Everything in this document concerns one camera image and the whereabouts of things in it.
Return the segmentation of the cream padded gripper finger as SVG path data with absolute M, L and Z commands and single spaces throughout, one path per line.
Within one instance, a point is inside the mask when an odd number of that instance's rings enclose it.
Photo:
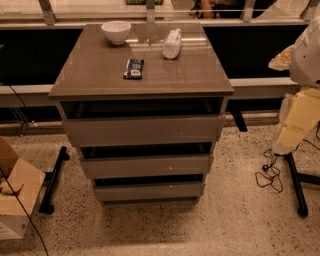
M 287 94 L 282 101 L 279 124 L 275 129 L 272 150 L 278 155 L 294 151 L 320 121 L 320 90 L 302 89 Z

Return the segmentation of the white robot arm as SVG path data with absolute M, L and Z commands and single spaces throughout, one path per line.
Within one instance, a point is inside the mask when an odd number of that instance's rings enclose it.
M 279 124 L 272 150 L 286 155 L 294 151 L 320 121 L 320 17 L 314 18 L 295 43 L 269 63 L 274 70 L 288 70 L 290 79 L 301 86 L 281 103 Z

